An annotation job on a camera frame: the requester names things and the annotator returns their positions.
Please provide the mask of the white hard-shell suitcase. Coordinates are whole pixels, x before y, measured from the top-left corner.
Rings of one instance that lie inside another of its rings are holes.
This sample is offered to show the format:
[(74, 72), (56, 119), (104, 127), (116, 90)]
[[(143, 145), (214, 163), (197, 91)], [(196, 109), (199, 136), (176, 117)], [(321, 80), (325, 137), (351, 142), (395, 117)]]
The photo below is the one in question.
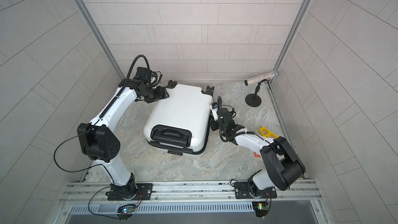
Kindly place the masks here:
[(207, 146), (214, 87), (177, 84), (159, 100), (144, 126), (148, 144), (174, 155), (201, 155)]

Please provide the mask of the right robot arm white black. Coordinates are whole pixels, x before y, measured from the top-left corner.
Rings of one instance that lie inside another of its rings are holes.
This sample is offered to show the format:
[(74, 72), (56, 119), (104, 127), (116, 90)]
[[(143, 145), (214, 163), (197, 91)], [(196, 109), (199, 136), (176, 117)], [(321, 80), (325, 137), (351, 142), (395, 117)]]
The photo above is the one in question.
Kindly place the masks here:
[(287, 190), (306, 172), (304, 164), (284, 137), (265, 138), (249, 131), (234, 122), (227, 108), (211, 110), (211, 115), (223, 142), (248, 148), (261, 156), (265, 170), (248, 178), (248, 190), (254, 197), (274, 187)]

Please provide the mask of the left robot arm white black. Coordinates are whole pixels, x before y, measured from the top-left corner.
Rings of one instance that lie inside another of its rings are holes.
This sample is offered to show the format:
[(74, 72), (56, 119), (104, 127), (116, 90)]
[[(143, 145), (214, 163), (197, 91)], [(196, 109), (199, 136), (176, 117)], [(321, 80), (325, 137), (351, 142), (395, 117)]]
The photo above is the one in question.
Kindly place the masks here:
[(152, 103), (169, 96), (165, 87), (152, 87), (141, 79), (124, 79), (103, 110), (89, 123), (78, 126), (82, 153), (97, 166), (102, 166), (110, 177), (110, 191), (106, 193), (108, 200), (130, 200), (137, 192), (135, 177), (119, 155), (121, 143), (114, 134), (116, 124), (137, 98), (142, 97), (146, 103)]

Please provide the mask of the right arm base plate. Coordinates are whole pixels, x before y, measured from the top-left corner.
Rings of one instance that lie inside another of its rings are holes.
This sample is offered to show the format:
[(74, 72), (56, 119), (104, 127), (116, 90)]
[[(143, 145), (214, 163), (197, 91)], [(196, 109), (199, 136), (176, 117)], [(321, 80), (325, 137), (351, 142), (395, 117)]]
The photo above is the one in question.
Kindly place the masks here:
[(258, 189), (254, 183), (247, 181), (230, 182), (234, 187), (236, 199), (276, 199), (277, 193), (274, 187)]

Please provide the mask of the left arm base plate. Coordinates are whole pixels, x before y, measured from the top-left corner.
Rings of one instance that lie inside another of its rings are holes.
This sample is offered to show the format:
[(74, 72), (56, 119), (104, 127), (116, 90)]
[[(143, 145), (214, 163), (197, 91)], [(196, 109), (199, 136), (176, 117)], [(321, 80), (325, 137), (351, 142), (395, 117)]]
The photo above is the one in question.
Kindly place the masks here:
[(142, 200), (149, 200), (151, 197), (153, 184), (138, 183), (135, 185), (115, 186), (110, 185), (111, 190), (106, 192), (108, 201), (130, 201), (138, 200), (141, 196)]

